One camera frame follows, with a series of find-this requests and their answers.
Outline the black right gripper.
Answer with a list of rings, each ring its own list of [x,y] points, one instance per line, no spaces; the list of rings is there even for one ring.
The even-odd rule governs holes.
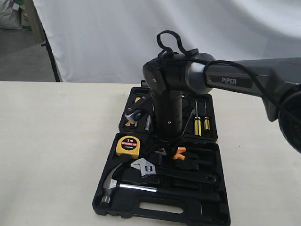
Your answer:
[[[154,134],[141,134],[142,147],[141,158],[149,159],[149,157],[161,148],[164,148],[166,157],[172,159],[176,152],[181,136],[171,139],[161,139]]]

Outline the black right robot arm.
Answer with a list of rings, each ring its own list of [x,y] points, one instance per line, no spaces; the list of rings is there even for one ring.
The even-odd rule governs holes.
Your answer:
[[[163,139],[183,132],[182,93],[204,95],[212,89],[260,97],[269,121],[278,121],[287,142],[301,149],[301,60],[216,60],[210,54],[163,54],[146,62],[143,75],[151,89],[155,130]]]

